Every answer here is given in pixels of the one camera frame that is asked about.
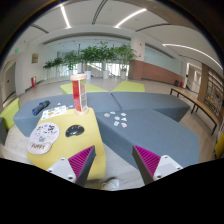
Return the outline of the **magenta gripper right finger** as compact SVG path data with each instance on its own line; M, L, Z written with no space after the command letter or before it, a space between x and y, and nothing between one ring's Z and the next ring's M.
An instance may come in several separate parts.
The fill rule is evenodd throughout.
M158 156L137 145L133 146L132 155L145 185L182 169L182 166L168 155Z

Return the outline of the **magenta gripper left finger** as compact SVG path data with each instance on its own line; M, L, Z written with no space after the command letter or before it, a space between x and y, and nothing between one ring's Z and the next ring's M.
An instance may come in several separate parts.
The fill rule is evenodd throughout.
M91 146L69 159L60 158L47 171L78 186L84 187L95 156L95 146Z

